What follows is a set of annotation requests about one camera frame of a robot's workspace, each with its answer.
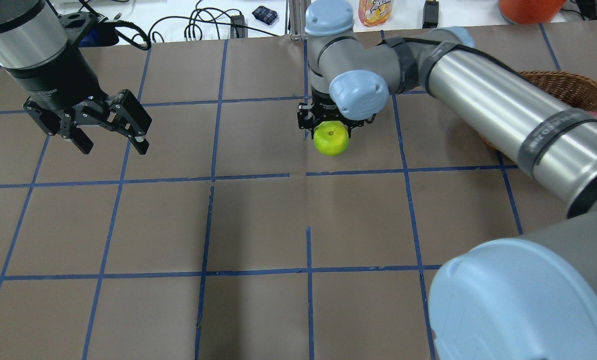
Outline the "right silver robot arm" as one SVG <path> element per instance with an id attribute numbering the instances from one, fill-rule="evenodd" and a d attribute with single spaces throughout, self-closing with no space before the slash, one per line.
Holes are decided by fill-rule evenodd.
<path id="1" fill-rule="evenodd" d="M 360 122 L 420 85 L 481 137 L 393 100 L 400 170 L 309 172 L 308 250 L 388 251 L 407 202 L 430 346 L 442 360 L 597 360 L 597 117 L 473 48 L 464 28 L 364 48 L 351 7 L 307 9 L 313 109 Z"/>

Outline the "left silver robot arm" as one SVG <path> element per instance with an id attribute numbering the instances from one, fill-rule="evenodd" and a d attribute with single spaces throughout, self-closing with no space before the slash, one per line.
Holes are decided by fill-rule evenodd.
<path id="1" fill-rule="evenodd" d="M 109 95 L 79 49 L 91 32 L 111 46 L 127 37 L 118 28 L 136 30 L 144 44 L 148 35 L 132 22 L 108 19 L 91 7 L 56 13 L 47 0 L 0 0 L 0 66 L 24 89 L 23 109 L 49 136 L 60 136 L 88 154 L 93 142 L 84 126 L 99 126 L 129 139 L 145 155 L 152 118 L 129 89 Z"/>

